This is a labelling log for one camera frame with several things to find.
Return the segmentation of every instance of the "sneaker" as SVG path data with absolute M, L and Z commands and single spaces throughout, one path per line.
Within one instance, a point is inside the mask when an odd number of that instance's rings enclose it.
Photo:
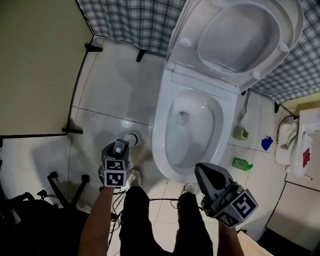
M 184 189 L 182 191 L 182 194 L 184 194 L 184 193 L 195 194 L 197 188 L 198 188 L 198 183 L 197 182 L 195 182 L 195 183 L 186 183 L 185 186 L 184 186 Z
M 132 168 L 130 170 L 128 182 L 129 182 L 130 188 L 134 186 L 138 186 L 142 188 L 142 176 L 138 169 Z

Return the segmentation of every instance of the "forearm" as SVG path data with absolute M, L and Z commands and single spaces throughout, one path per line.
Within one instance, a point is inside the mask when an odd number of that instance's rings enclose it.
M 244 256 L 235 228 L 219 223 L 219 243 L 217 256 Z
M 93 205 L 81 233 L 79 256 L 106 256 L 114 189 L 104 188 Z

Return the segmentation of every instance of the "blue object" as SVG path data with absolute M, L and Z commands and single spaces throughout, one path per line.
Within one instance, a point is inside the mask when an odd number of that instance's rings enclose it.
M 272 138 L 267 136 L 266 138 L 264 138 L 264 139 L 261 141 L 261 146 L 263 147 L 263 149 L 264 149 L 265 151 L 267 151 L 268 148 L 270 147 L 270 145 L 272 144 L 272 142 L 274 142 L 274 141 L 272 140 Z

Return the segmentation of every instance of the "chair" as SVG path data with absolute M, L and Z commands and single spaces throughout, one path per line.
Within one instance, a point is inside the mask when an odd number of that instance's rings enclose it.
M 82 182 L 68 202 L 53 181 L 57 177 L 56 172 L 47 176 L 63 208 L 41 200 L 47 196 L 45 190 L 37 193 L 41 196 L 39 200 L 28 192 L 8 200 L 8 206 L 21 219 L 12 233 L 10 255 L 78 255 L 81 232 L 89 214 L 78 210 L 76 205 L 90 178 L 81 176 Z

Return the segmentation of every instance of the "green bottle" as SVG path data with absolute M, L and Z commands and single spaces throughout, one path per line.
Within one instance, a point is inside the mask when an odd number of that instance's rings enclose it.
M 254 167 L 254 165 L 253 164 L 249 164 L 247 160 L 240 159 L 240 158 L 237 158 L 237 157 L 235 157 L 233 159 L 232 166 L 236 167 L 238 169 L 241 169 L 241 170 L 243 170 L 245 172 L 251 170 L 251 168 Z

